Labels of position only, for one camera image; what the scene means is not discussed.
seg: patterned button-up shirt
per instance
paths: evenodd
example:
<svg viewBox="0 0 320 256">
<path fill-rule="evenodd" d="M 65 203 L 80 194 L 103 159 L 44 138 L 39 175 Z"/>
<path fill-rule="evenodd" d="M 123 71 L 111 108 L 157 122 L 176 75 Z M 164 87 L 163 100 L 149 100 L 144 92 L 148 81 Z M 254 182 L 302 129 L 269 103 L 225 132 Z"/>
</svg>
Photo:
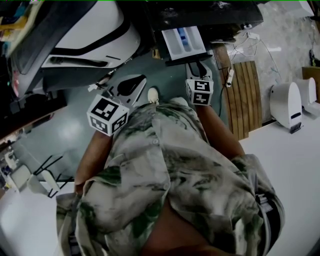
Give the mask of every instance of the patterned button-up shirt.
<svg viewBox="0 0 320 256">
<path fill-rule="evenodd" d="M 168 198 L 212 246 L 255 256 L 264 223 L 258 190 L 281 205 L 254 155 L 224 157 L 190 107 L 147 104 L 114 138 L 83 196 L 57 198 L 59 242 L 66 256 L 139 255 Z"/>
</svg>

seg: shoe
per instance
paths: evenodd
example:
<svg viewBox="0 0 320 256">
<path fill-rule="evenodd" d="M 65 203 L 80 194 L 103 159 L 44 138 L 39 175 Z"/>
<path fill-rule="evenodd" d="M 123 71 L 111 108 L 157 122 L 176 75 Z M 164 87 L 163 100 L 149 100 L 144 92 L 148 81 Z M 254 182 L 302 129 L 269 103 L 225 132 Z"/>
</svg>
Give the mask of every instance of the shoe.
<svg viewBox="0 0 320 256">
<path fill-rule="evenodd" d="M 148 102 L 159 105 L 159 93 L 154 87 L 148 90 Z"/>
</svg>

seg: wooden slat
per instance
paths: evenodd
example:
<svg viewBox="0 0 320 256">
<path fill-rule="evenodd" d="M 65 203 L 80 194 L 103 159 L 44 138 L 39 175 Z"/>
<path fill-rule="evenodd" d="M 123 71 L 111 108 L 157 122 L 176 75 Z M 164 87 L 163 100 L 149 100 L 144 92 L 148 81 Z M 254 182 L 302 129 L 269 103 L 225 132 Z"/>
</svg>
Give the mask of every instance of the wooden slat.
<svg viewBox="0 0 320 256">
<path fill-rule="evenodd" d="M 230 105 L 230 114 L 231 114 L 231 122 L 232 122 L 232 133 L 239 140 L 237 107 L 236 107 L 234 89 L 231 86 L 231 87 L 226 88 L 226 91 L 228 93 L 228 99 L 229 99 L 229 105 Z"/>
<path fill-rule="evenodd" d="M 257 102 L 255 79 L 254 79 L 254 73 L 252 72 L 251 63 L 249 61 L 247 61 L 245 64 L 246 64 L 246 68 L 247 68 L 247 71 L 248 71 L 250 88 L 251 88 L 253 124 L 254 124 L 254 130 L 255 130 L 255 129 L 259 128 L 258 102 Z"/>
<path fill-rule="evenodd" d="M 259 127 L 262 127 L 261 95 L 260 95 L 260 86 L 259 86 L 257 67 L 254 61 L 250 61 L 250 62 L 251 62 L 254 85 L 255 85 L 256 103 L 258 107 L 258 124 L 259 124 Z"/>
<path fill-rule="evenodd" d="M 212 50 L 219 70 L 231 66 L 227 48 L 223 43 L 214 43 Z"/>
<path fill-rule="evenodd" d="M 226 84 L 226 75 L 224 74 L 224 71 L 222 69 L 219 70 L 219 74 L 220 74 L 220 79 L 221 79 L 221 83 L 222 83 L 222 88 L 224 88 L 225 84 Z M 228 98 L 228 92 L 227 89 L 224 88 L 223 89 L 223 98 L 224 98 L 224 102 L 225 102 L 225 111 L 228 117 L 228 125 L 229 125 L 229 129 L 232 132 L 232 119 L 231 119 L 231 112 L 230 112 L 230 104 L 229 104 L 229 98 Z"/>
<path fill-rule="evenodd" d="M 243 137 L 249 137 L 249 114 L 248 114 L 248 100 L 246 84 L 244 79 L 244 73 L 241 63 L 234 64 L 236 77 L 238 81 L 238 87 L 240 92 L 241 108 L 242 108 L 242 120 L 243 120 Z"/>
<path fill-rule="evenodd" d="M 238 86 L 238 77 L 237 72 L 234 72 L 233 79 L 232 79 L 232 88 L 236 106 L 236 119 L 238 122 L 238 138 L 242 140 L 244 138 L 244 120 L 242 115 L 242 105 L 241 105 L 241 97 L 240 91 Z"/>
<path fill-rule="evenodd" d="M 250 80 L 249 80 L 246 62 L 242 62 L 241 67 L 243 71 L 245 91 L 246 91 L 246 97 L 247 97 L 247 103 L 248 103 L 249 131 L 253 131 L 255 129 L 254 110 L 252 105 L 252 94 L 251 94 Z"/>
</svg>

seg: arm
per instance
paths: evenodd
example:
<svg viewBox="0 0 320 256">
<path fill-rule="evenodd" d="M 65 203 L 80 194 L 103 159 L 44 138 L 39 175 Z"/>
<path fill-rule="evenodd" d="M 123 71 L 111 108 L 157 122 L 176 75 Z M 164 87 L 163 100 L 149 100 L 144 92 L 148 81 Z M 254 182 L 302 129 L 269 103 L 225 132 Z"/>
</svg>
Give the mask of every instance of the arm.
<svg viewBox="0 0 320 256">
<path fill-rule="evenodd" d="M 96 131 L 87 147 L 74 179 L 74 190 L 82 194 L 82 189 L 87 180 L 101 172 L 111 150 L 113 137 Z"/>
<path fill-rule="evenodd" d="M 210 145 L 228 159 L 245 154 L 242 146 L 211 106 L 195 106 Z"/>
</svg>

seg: tiled floor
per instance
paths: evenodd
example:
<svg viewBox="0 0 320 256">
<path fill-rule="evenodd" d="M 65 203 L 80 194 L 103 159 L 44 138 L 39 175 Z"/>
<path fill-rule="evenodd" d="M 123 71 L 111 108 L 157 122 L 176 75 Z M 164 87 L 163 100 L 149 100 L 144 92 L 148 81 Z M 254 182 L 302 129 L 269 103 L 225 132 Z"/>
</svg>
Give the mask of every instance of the tiled floor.
<svg viewBox="0 0 320 256">
<path fill-rule="evenodd" d="M 310 66 L 309 50 L 313 41 L 314 54 L 320 59 L 320 34 L 316 27 L 312 28 L 312 25 L 315 26 L 314 21 L 311 22 L 308 17 L 297 18 L 291 15 L 285 10 L 282 1 L 270 1 L 259 4 L 258 7 L 264 21 L 250 32 L 259 34 L 262 41 L 257 44 L 258 40 L 239 37 L 235 45 L 245 40 L 246 42 L 236 49 L 249 57 L 238 53 L 236 56 L 232 54 L 231 58 L 234 58 L 233 63 L 255 61 L 261 93 L 262 121 L 266 122 L 271 119 L 269 107 L 271 87 L 302 79 L 301 67 Z M 231 44 L 227 48 L 229 53 L 234 50 Z"/>
</svg>

